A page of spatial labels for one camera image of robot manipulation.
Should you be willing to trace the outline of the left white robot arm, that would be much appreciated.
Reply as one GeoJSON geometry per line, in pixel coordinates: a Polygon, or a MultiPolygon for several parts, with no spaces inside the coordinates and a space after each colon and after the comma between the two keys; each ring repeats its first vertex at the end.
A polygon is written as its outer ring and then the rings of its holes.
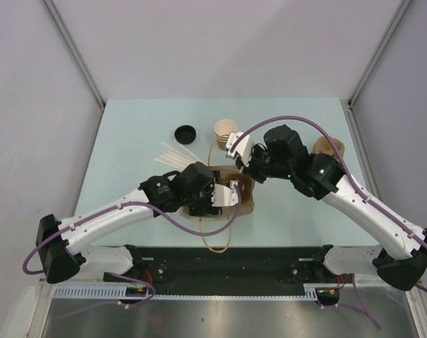
{"type": "Polygon", "coordinates": [[[78,273],[115,273],[133,282],[144,272],[131,247],[97,246],[95,242],[133,223],[151,220],[181,207],[211,206],[219,173],[196,162],[183,171],[154,175],[122,198],[96,211],[39,222],[36,245],[46,281],[56,284],[78,273]]]}

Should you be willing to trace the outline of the beige paper takeout bag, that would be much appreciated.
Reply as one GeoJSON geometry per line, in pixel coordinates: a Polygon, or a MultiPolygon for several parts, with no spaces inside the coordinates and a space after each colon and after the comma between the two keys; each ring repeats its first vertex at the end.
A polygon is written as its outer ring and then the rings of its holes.
{"type": "MultiPolygon", "coordinates": [[[[240,215],[248,215],[254,211],[254,200],[253,200],[253,190],[255,186],[255,181],[251,178],[242,175],[233,165],[212,165],[211,157],[212,150],[217,146],[219,139],[216,138],[210,145],[208,152],[207,164],[213,169],[219,172],[219,184],[222,186],[228,186],[229,183],[236,180],[238,182],[238,187],[241,190],[241,212],[240,215]]],[[[189,207],[183,207],[179,212],[180,216],[189,220],[196,220],[198,222],[198,229],[200,232],[203,232],[203,225],[207,221],[220,221],[231,220],[234,215],[237,206],[227,206],[220,208],[207,208],[204,209],[192,209],[189,207]]]]}

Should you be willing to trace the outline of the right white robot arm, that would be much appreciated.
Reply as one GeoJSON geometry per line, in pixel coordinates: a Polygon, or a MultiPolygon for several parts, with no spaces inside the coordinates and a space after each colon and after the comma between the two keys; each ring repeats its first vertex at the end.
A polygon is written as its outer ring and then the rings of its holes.
{"type": "Polygon", "coordinates": [[[287,125],[267,131],[263,145],[242,132],[230,135],[227,151],[244,175],[259,183],[268,178],[289,180],[298,192],[340,211],[378,242],[367,248],[328,246],[312,265],[318,281],[360,274],[376,275],[402,291],[417,286],[427,268],[427,228],[408,224],[366,191],[342,160],[309,152],[287,125]]]}

